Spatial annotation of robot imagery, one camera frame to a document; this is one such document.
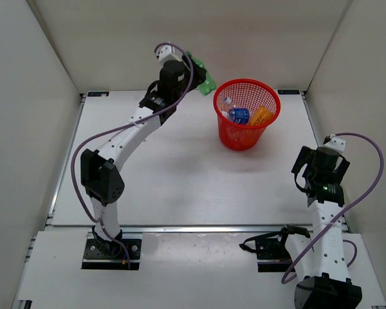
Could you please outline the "green plastic bottle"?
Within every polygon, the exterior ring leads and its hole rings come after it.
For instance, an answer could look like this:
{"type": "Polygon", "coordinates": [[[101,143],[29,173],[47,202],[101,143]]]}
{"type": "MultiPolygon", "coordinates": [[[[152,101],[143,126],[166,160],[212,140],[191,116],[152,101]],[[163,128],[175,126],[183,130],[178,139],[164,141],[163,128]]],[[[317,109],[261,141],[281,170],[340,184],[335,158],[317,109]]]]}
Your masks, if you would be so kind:
{"type": "Polygon", "coordinates": [[[209,95],[217,89],[215,80],[210,76],[205,64],[194,57],[190,52],[187,53],[193,64],[193,81],[191,90],[197,89],[203,96],[209,95]]]}

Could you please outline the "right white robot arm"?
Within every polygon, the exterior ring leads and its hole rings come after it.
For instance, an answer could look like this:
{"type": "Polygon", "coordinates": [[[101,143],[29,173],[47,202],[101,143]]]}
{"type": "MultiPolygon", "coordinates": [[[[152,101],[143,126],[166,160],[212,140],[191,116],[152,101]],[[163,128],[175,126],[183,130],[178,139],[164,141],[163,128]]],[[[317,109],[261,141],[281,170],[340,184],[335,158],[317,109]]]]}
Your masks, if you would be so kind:
{"type": "Polygon", "coordinates": [[[242,250],[267,258],[269,264],[291,267],[297,277],[295,308],[356,308],[362,289],[354,285],[345,260],[342,220],[344,192],[340,185],[350,163],[344,158],[346,142],[332,138],[316,149],[302,147],[291,170],[302,176],[298,186],[308,198],[313,230],[285,225],[278,232],[251,238],[255,248],[242,250]]]}

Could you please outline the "blue label clear bottle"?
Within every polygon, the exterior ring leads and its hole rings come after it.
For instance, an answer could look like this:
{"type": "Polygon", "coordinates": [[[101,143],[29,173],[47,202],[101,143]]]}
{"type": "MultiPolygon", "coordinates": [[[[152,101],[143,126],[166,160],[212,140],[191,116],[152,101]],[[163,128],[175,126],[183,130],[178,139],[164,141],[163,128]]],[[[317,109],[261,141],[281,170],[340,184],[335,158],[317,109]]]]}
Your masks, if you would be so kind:
{"type": "Polygon", "coordinates": [[[250,111],[246,108],[231,108],[227,119],[235,124],[246,125],[250,121],[250,111]]]}

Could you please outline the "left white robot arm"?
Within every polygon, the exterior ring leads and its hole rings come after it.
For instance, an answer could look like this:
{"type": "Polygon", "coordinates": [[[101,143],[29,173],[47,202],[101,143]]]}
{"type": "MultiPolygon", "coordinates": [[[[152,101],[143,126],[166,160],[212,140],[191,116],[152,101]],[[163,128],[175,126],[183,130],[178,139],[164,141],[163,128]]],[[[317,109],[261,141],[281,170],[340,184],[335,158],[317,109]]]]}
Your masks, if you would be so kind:
{"type": "Polygon", "coordinates": [[[175,103],[186,92],[199,88],[207,95],[214,90],[205,65],[188,53],[178,57],[161,51],[160,76],[148,87],[134,115],[130,127],[96,148],[86,149],[80,156],[80,182],[93,206],[95,224],[92,228],[96,247],[108,259],[128,259],[122,243],[118,223],[117,201],[125,184],[120,176],[124,163],[136,148],[160,128],[176,111],[175,103]]]}

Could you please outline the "red mesh plastic bin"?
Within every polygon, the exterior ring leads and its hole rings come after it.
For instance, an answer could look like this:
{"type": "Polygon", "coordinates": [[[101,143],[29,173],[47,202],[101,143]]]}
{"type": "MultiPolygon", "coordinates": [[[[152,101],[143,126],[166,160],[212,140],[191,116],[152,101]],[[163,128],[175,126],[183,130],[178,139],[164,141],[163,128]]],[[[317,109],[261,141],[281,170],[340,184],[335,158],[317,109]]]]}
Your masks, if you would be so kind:
{"type": "Polygon", "coordinates": [[[281,104],[278,94],[267,84],[253,79],[234,79],[222,84],[216,90],[213,106],[217,115],[219,138],[227,148],[235,151],[245,151],[252,147],[241,147],[239,135],[242,129],[258,129],[260,137],[266,128],[274,123],[280,114],[281,104]],[[222,101],[230,97],[235,102],[235,108],[246,108],[252,113],[260,106],[264,106],[274,116],[269,122],[258,126],[235,124],[227,119],[229,107],[222,101]]]}

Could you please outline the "orange juice bottle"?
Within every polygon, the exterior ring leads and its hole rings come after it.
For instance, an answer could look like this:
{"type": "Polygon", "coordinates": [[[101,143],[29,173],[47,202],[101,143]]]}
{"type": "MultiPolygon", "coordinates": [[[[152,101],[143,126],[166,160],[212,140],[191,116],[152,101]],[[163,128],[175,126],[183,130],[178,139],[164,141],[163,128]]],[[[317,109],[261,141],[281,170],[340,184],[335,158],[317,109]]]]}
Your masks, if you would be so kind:
{"type": "Polygon", "coordinates": [[[260,138],[258,129],[242,129],[239,135],[241,147],[253,147],[260,138]]]}
{"type": "Polygon", "coordinates": [[[257,110],[255,110],[251,117],[249,124],[251,126],[258,126],[261,124],[265,124],[270,121],[270,119],[274,116],[270,110],[265,108],[264,106],[260,106],[257,110]]]}

